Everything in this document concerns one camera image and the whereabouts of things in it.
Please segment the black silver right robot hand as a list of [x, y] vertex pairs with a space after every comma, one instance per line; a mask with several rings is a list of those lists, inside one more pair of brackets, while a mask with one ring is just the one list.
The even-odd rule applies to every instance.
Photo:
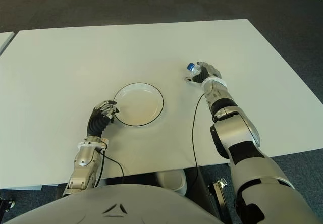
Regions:
[[211, 64], [205, 62], [189, 63], [187, 70], [191, 76], [185, 77], [186, 82], [205, 84], [209, 81], [215, 81], [223, 86], [226, 82], [222, 79], [220, 72]]

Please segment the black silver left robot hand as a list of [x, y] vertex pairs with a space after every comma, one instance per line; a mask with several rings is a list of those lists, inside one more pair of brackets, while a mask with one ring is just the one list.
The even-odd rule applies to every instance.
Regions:
[[101, 137], [105, 128], [114, 122], [114, 116], [119, 113], [116, 107], [117, 102], [113, 100], [104, 100], [103, 102], [97, 104], [88, 121], [87, 124], [87, 137], [95, 136]]

